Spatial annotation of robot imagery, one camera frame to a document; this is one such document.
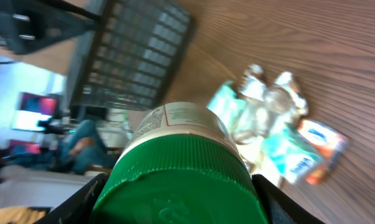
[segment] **wooden table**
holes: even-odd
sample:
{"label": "wooden table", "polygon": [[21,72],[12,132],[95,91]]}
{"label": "wooden table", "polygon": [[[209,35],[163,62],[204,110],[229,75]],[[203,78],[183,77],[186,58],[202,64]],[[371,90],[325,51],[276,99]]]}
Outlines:
{"label": "wooden table", "polygon": [[[67,1],[78,7],[84,7],[88,2],[88,0]],[[46,68],[55,73],[67,75],[76,41],[76,38],[66,40],[29,55],[14,55],[7,49],[0,47],[0,55],[11,60],[19,60],[37,67]]]}
{"label": "wooden table", "polygon": [[309,117],[351,139],[325,183],[283,191],[326,223],[375,224],[375,0],[179,0],[196,36],[168,101],[206,105],[259,63],[293,72]]}

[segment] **green lid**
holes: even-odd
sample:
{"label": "green lid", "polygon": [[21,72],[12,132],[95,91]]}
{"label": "green lid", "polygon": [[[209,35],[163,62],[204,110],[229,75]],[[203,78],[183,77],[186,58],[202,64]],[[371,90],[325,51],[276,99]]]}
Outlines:
{"label": "green lid", "polygon": [[267,223],[244,165],[200,136],[136,146],[114,167],[93,223]]}

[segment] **black basket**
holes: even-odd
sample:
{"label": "black basket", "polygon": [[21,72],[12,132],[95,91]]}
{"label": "black basket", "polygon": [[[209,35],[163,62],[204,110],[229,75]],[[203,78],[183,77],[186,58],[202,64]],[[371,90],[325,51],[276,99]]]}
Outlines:
{"label": "black basket", "polygon": [[67,106],[157,107],[191,39],[189,13],[168,0],[93,0],[87,10],[102,20],[78,40]]}

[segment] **white label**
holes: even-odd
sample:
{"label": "white label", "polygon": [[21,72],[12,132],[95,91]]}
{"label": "white label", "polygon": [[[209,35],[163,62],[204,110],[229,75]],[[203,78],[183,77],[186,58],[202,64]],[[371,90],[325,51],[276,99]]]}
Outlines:
{"label": "white label", "polygon": [[118,161],[143,142],[171,134],[193,134],[211,139],[228,148],[241,161],[222,121],[209,109],[194,103],[168,103],[149,113]]}

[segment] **blue pants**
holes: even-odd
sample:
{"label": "blue pants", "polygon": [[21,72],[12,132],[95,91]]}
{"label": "blue pants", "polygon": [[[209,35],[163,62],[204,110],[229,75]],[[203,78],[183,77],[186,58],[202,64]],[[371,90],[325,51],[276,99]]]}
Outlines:
{"label": "blue pants", "polygon": [[89,165],[112,168],[117,158],[107,155],[107,147],[98,134],[96,123],[91,120],[85,120],[80,123],[76,132],[70,137],[70,141],[62,149],[62,160],[67,160],[70,157],[69,151],[75,147],[80,139],[86,137],[92,138],[94,145],[83,148],[75,156],[72,171],[82,175]]}

